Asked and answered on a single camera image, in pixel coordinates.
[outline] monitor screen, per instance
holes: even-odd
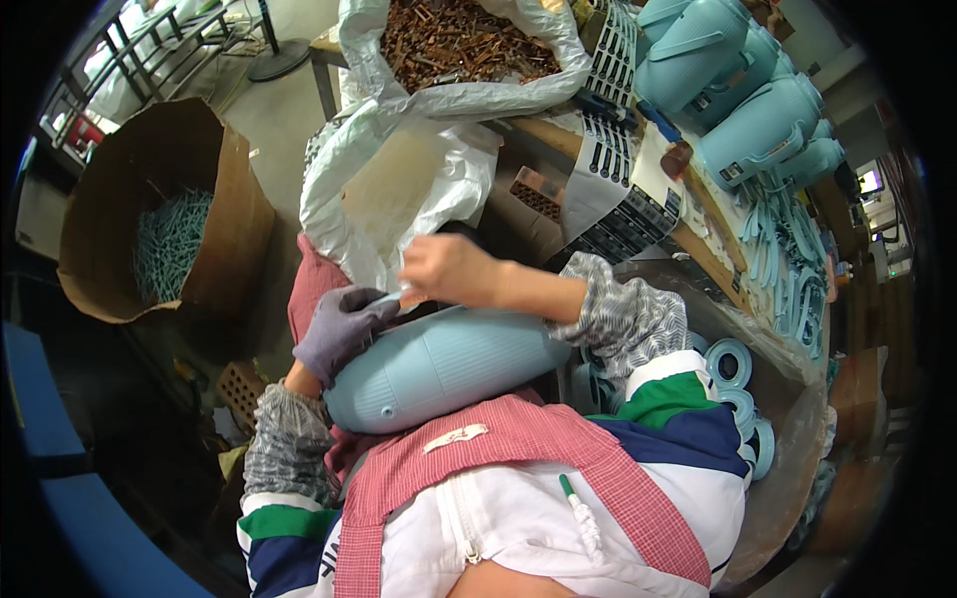
[[[883,183],[880,181],[880,175],[876,170],[870,170],[865,172],[863,176],[857,179],[860,183],[860,194],[866,195],[867,193],[873,193],[884,188]]]

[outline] gray work glove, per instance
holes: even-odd
[[[319,378],[323,388],[331,388],[332,379],[345,363],[399,312],[398,300],[367,307],[384,294],[351,285],[333,289],[319,299],[305,337],[293,348],[293,357]]]

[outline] zipper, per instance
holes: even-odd
[[[452,508],[456,511],[455,519],[458,520],[458,531],[462,538],[461,548],[465,553],[466,563],[478,565],[481,561],[479,554],[479,543],[476,541],[476,534],[472,529],[472,521],[468,517],[468,510],[465,508],[465,491],[462,489],[460,476],[449,478],[449,490],[452,493]]]

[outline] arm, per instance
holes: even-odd
[[[290,590],[312,595],[309,587],[317,584],[323,584],[317,595],[331,595],[336,544],[329,556],[326,537],[337,511],[328,507],[337,500],[339,485],[323,464],[335,441],[320,396],[344,359],[398,311],[397,301],[367,308],[381,296],[357,287],[323,295],[293,349],[289,375],[259,397],[256,437],[243,474],[243,517],[236,524],[256,595]]]
[[[588,345],[619,388],[634,369],[690,348],[684,301],[640,278],[619,284],[597,255],[575,254],[560,275],[500,261],[457,234],[416,237],[399,274],[425,295],[471,307],[499,307],[545,318],[551,335]]]
[[[256,436],[246,453],[245,495],[295,493],[328,506],[336,499],[323,466],[334,444],[323,421],[322,385],[299,360],[258,400]]]

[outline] pile of rusty metal scraps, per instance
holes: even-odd
[[[498,82],[513,73],[528,83],[561,71],[541,39],[468,0],[392,0],[382,50],[410,94],[442,83]]]

